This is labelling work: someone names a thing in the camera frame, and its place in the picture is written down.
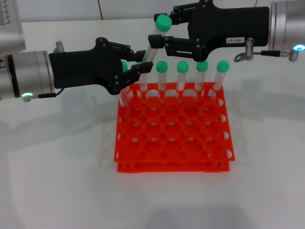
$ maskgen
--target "test tube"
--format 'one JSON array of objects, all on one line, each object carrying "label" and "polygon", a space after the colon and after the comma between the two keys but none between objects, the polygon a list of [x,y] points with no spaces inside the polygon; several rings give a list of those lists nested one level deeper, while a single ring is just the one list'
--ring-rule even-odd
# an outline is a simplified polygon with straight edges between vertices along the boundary
[{"label": "test tube", "polygon": [[[164,14],[159,15],[155,22],[155,29],[153,35],[160,34],[162,36],[165,36],[166,32],[170,29],[171,25],[172,25],[172,19],[169,16]],[[143,62],[153,61],[157,52],[158,49],[152,49],[149,44],[146,53],[143,57]]]},{"label": "test tube", "polygon": [[201,91],[203,89],[203,83],[205,78],[205,72],[209,68],[209,63],[207,61],[198,62],[196,69],[197,69],[197,78],[195,82],[195,90]]},{"label": "test tube", "polygon": [[189,70],[189,64],[186,61],[180,61],[177,65],[178,71],[178,82],[177,82],[177,90],[183,91],[186,81],[186,73]]},{"label": "test tube", "polygon": [[219,91],[223,85],[226,72],[229,70],[230,64],[228,61],[219,61],[217,65],[217,74],[213,89]]},{"label": "test tube", "polygon": [[[123,72],[128,70],[127,63],[122,61]],[[128,106],[127,88],[123,88],[120,92],[120,104],[121,106]]]},{"label": "test tube", "polygon": [[140,86],[140,91],[145,92],[148,89],[147,86],[147,74],[142,73],[139,78],[139,86]]},{"label": "test tube", "polygon": [[167,62],[159,61],[157,63],[157,72],[158,74],[158,90],[165,91],[166,90],[166,72],[168,69]]}]

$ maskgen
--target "green cap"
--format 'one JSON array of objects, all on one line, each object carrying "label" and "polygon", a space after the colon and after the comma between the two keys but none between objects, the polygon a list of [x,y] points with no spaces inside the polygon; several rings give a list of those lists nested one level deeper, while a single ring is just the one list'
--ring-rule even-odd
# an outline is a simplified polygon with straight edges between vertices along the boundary
[{"label": "green cap", "polygon": [[122,61],[122,65],[123,65],[123,72],[128,70],[128,66],[127,63],[125,61]]},{"label": "green cap", "polygon": [[230,68],[230,64],[228,61],[219,61],[217,65],[217,71],[221,73],[226,73]]},{"label": "green cap", "polygon": [[165,61],[159,61],[157,63],[157,72],[159,73],[165,73],[167,72],[168,66],[167,66],[167,62]]},{"label": "green cap", "polygon": [[189,64],[186,61],[180,61],[177,65],[177,71],[180,73],[186,73],[189,70]]},{"label": "green cap", "polygon": [[157,17],[155,25],[157,30],[161,32],[167,32],[168,30],[170,30],[170,27],[172,26],[172,19],[167,15],[160,14]]},{"label": "green cap", "polygon": [[196,69],[202,73],[206,72],[208,68],[209,68],[208,61],[198,62],[196,66]]}]

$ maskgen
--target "test tube rack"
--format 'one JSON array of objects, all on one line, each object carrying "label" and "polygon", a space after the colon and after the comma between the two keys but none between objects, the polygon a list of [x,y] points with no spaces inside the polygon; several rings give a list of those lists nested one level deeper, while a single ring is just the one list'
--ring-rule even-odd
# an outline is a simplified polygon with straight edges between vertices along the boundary
[{"label": "test tube rack", "polygon": [[132,84],[128,106],[119,103],[118,109],[118,172],[229,171],[235,157],[224,91],[213,85],[195,91],[194,83],[186,83],[177,91],[176,83],[167,83],[166,91],[158,91],[157,83],[149,83],[141,92]]}]

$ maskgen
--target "white table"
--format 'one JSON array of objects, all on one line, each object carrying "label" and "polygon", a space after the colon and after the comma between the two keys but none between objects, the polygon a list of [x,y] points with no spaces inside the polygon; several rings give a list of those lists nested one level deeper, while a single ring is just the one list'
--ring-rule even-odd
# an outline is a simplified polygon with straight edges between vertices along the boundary
[{"label": "white table", "polygon": [[[67,52],[88,50],[97,37],[136,51],[146,49],[153,20],[33,22],[23,28],[29,51],[52,52],[57,40]],[[168,34],[186,38],[186,25]],[[303,228],[304,55],[296,63],[260,56],[234,63],[243,51],[218,49],[208,58],[209,81],[219,60],[231,63],[224,88],[236,161],[228,173],[118,174],[118,98],[97,85],[66,89],[56,99],[1,101],[0,228]],[[155,60],[168,62],[174,81],[181,59],[159,50]],[[195,62],[188,62],[192,81]],[[149,80],[156,78],[154,69]]]}]

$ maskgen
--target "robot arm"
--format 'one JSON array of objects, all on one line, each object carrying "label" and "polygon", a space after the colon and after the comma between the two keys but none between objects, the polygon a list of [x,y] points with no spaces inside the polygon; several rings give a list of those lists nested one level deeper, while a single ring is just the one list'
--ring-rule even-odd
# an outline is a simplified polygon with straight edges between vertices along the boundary
[{"label": "robot arm", "polygon": [[129,45],[109,42],[103,37],[97,38],[95,47],[88,51],[64,52],[60,44],[52,54],[20,52],[25,49],[16,1],[3,1],[0,3],[0,100],[24,95],[28,102],[32,97],[55,97],[55,88],[90,84],[99,84],[115,95],[138,81],[142,73],[149,73],[153,66],[152,62],[143,62],[123,72],[121,59],[140,62],[145,51],[134,52]]},{"label": "robot arm", "polygon": [[[305,49],[305,1],[274,2],[268,7],[220,9],[213,0],[175,6],[170,14],[173,24],[188,22],[189,39],[150,35],[152,48],[165,47],[169,56],[207,59],[221,47],[245,47],[239,60],[251,60],[255,46],[269,51],[258,54],[289,56],[297,59]],[[139,80],[151,71],[153,63],[133,65],[122,70],[121,59],[141,61],[145,51],[136,53],[129,45],[96,39],[92,50],[59,52],[20,52],[25,42],[16,0],[0,4],[0,100],[23,94],[55,97],[54,88],[99,84],[110,94]]]},{"label": "robot arm", "polygon": [[161,35],[150,35],[148,39],[152,48],[165,47],[169,56],[193,58],[197,62],[206,60],[210,52],[221,47],[246,47],[244,58],[251,60],[253,47],[267,44],[269,50],[277,52],[261,55],[289,54],[290,61],[295,61],[298,51],[305,49],[304,11],[304,1],[273,2],[269,10],[220,9],[213,0],[200,0],[175,6],[169,15],[174,25],[188,22],[189,39]]}]

